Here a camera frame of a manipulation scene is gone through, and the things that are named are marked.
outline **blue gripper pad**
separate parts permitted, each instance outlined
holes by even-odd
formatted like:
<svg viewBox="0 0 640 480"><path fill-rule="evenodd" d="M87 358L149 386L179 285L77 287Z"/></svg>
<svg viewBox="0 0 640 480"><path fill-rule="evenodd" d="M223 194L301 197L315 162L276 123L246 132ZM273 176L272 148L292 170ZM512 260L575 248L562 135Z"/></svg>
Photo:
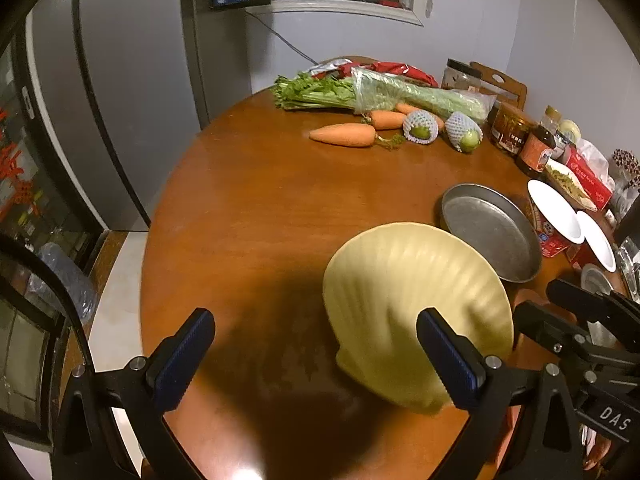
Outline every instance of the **blue gripper pad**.
<svg viewBox="0 0 640 480"><path fill-rule="evenodd" d="M204 355L213 343L216 323L213 314L197 308L180 330L162 340L149 358L146 383L151 388L159 413L178 407Z"/></svg>
<svg viewBox="0 0 640 480"><path fill-rule="evenodd" d="M435 308L426 308L416 322L418 341L460 410L478 406L479 390L486 378L482 356L464 336L459 336Z"/></svg>

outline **cable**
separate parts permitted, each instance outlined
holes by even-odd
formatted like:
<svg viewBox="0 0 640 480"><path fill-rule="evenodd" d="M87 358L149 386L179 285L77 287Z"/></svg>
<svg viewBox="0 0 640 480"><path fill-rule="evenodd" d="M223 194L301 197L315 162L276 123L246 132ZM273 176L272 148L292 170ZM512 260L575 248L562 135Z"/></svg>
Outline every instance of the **cable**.
<svg viewBox="0 0 640 480"><path fill-rule="evenodd" d="M273 30L269 25L267 25L263 20L261 20L260 18L258 18L258 16L256 16L255 14L252 14L250 12L245 11L249 16L253 16L256 20L258 20L260 23L262 23L262 25L266 28L268 28L273 34L275 34L278 38L280 38L291 50L293 50L296 54L299 54L300 56L302 56L303 58L305 58L307 61L310 61L311 63L313 63L314 65L317 65L318 62L313 59L312 57L309 57L307 54L305 54L304 52L302 52L299 48L296 48L295 46L293 46L292 44L289 43L289 41L285 40L281 34L277 33L275 30Z"/></svg>

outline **yellow scalloped basin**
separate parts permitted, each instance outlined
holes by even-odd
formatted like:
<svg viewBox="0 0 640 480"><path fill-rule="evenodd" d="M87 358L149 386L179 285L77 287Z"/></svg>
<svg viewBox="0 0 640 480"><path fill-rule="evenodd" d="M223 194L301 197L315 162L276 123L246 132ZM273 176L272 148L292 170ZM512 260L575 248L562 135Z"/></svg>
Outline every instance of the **yellow scalloped basin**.
<svg viewBox="0 0 640 480"><path fill-rule="evenodd" d="M338 366L415 412L450 402L415 333L425 307L436 307L483 356L511 352L511 307L500 278L474 248L430 225L386 224L352 238L331 258L322 295L340 343Z"/></svg>

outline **wooden table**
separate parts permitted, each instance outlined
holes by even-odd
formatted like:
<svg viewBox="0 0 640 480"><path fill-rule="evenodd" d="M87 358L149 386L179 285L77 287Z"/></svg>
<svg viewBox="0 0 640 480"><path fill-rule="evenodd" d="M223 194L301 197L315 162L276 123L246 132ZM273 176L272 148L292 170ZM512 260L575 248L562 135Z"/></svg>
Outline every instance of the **wooden table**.
<svg viewBox="0 0 640 480"><path fill-rule="evenodd" d="M322 274L359 232L436 224L453 184L522 198L527 177L487 138L471 155L441 137L394 152L306 138L357 120L277 110L261 92L204 130L167 183L143 264L142 340L149 355L194 308L215 316L215 341L166 416L209 479L425 480L466 420L393 406L337 368ZM563 254L545 259L527 287L544 295L564 272Z"/></svg>

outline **round baking pan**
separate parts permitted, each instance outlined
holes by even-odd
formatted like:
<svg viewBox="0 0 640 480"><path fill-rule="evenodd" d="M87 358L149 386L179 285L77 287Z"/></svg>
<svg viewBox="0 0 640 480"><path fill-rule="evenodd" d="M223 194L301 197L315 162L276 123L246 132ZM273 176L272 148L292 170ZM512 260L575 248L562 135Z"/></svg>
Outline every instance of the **round baking pan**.
<svg viewBox="0 0 640 480"><path fill-rule="evenodd" d="M533 227L507 197L479 184L457 184L442 196L442 226L491 264L505 282L532 280L542 265Z"/></svg>

